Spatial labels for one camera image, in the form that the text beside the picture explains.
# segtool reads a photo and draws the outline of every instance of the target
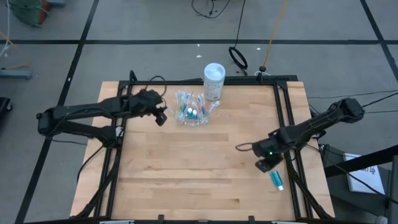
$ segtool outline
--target wooden tabletop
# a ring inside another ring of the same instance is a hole
[[[288,82],[295,123],[310,118],[302,82]],[[99,101],[116,96],[118,82],[104,82]],[[134,86],[133,93],[143,86]],[[202,86],[168,86],[165,99],[175,108],[174,93],[189,88],[195,93]],[[149,86],[158,92],[163,86]],[[287,114],[280,91],[284,118]],[[234,146],[267,137],[279,128],[275,96],[271,86],[224,86],[221,105],[203,126],[177,124],[171,112],[162,127],[153,116],[129,119],[113,207],[113,219],[155,220],[294,220],[285,162],[278,170],[284,190],[278,191],[269,173],[254,163],[253,152],[239,152]],[[106,118],[95,118],[94,126],[110,125]],[[99,148],[89,140],[85,159]],[[319,204],[334,216],[322,161],[310,147],[302,149],[308,189]],[[83,169],[76,189],[71,215],[88,203],[98,188],[105,150]],[[300,210],[305,216],[302,195]],[[104,214],[108,192],[104,194]]]

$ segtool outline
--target black metal frame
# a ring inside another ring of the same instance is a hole
[[[268,86],[273,86],[274,94],[275,94],[275,103],[276,103],[276,107],[277,107],[277,114],[278,114],[278,118],[279,118],[279,125],[285,126],[282,105],[280,102],[279,89],[282,89],[282,91],[284,93],[284,100],[285,100],[285,104],[286,104],[286,108],[287,108],[287,115],[289,117],[289,124],[294,124],[293,112],[292,112],[292,107],[291,107],[290,98],[289,98],[289,91],[287,88],[288,81],[297,81],[297,76],[287,75],[287,76],[262,77],[259,75],[257,77],[226,77],[226,79],[224,81],[224,85],[268,85]],[[122,92],[125,88],[127,88],[127,94],[131,94],[132,87],[134,85],[203,85],[203,80],[193,79],[193,80],[183,80],[183,81],[151,81],[151,82],[149,82],[149,81],[138,81],[135,76],[134,77],[131,76],[129,81],[120,81],[119,82],[117,95],[118,96],[122,95]],[[123,129],[126,128],[126,121],[127,121],[126,119],[122,120],[121,127]],[[112,126],[115,126],[116,122],[117,122],[116,119],[112,120]],[[123,148],[123,145],[116,148],[117,156],[115,156],[115,158],[118,158],[118,160],[115,162],[117,163],[117,165],[119,165],[119,163],[120,163],[120,157],[121,157],[120,155],[121,155],[122,148]],[[106,150],[106,155],[105,155],[104,164],[103,164],[103,170],[101,173],[101,181],[99,183],[100,185],[104,183],[105,178],[107,176],[109,164],[111,161],[111,151],[112,150],[113,150],[112,148],[107,148],[107,150]],[[296,153],[295,156],[297,157],[297,159],[296,159],[297,170],[299,172],[301,181],[306,185],[301,154],[299,151],[295,151],[295,153]],[[285,153],[284,156],[288,160],[288,161],[286,161],[287,166],[293,166],[292,162],[290,161],[291,160],[290,153]],[[118,178],[118,176],[115,175],[114,179],[111,182],[111,187],[109,190],[109,198],[108,198],[106,214],[105,214],[107,217],[111,217],[111,215],[112,215],[117,178]],[[299,205],[299,199],[297,196],[297,190],[295,187],[295,182],[291,178],[289,178],[289,185],[290,185],[290,193],[292,196],[292,204],[293,204],[295,219],[298,220],[299,218],[301,218],[300,205]],[[95,207],[95,212],[94,212],[95,217],[100,216],[100,210],[101,210],[102,203],[103,203],[103,201],[102,201],[102,197],[101,197]],[[304,198],[304,203],[305,203],[307,218],[313,218],[312,208],[306,198]]]

